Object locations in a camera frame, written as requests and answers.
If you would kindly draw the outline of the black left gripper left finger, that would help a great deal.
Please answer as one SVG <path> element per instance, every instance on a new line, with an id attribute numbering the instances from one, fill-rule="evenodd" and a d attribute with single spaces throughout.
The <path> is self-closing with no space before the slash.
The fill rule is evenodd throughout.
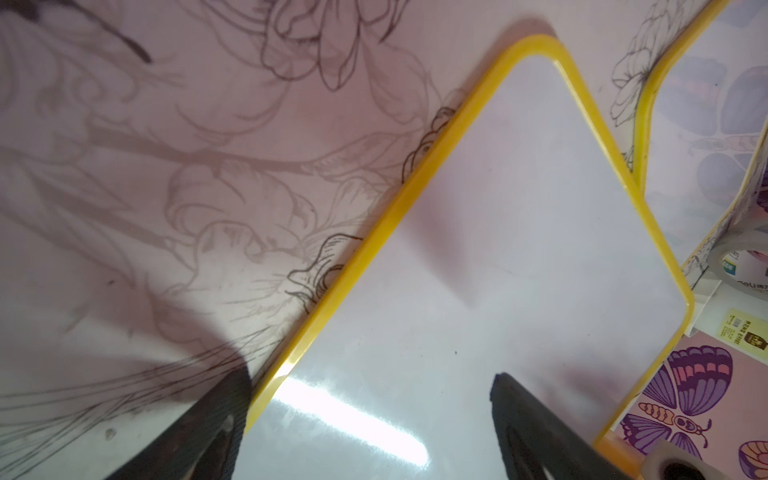
<path id="1" fill-rule="evenodd" d="M 228 373 L 111 479 L 230 479 L 245 431 L 252 385 Z"/>

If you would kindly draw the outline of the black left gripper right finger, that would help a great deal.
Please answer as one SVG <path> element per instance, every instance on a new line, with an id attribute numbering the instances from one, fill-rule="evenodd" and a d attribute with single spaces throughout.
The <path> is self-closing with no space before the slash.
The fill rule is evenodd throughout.
<path id="1" fill-rule="evenodd" d="M 625 479 L 507 373 L 490 391 L 492 418 L 509 479 Z"/>

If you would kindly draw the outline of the yellow storage tray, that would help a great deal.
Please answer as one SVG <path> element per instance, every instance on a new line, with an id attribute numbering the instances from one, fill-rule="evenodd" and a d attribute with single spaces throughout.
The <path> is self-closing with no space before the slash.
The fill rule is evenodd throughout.
<path id="1" fill-rule="evenodd" d="M 642 479 L 645 456 L 613 431 L 606 432 L 595 443 L 595 450 L 631 479 Z"/>

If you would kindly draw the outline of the yellow-framed whiteboard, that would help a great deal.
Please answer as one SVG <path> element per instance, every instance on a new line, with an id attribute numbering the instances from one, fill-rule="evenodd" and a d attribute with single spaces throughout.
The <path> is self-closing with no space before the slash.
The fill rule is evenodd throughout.
<path id="1" fill-rule="evenodd" d="M 654 86 L 644 196 L 680 265 L 741 188 L 767 120 L 767 4 L 720 1 Z"/>
<path id="2" fill-rule="evenodd" d="M 593 441 L 692 295 L 564 46 L 506 49 L 253 407 L 238 479 L 501 479 L 509 373 Z"/>

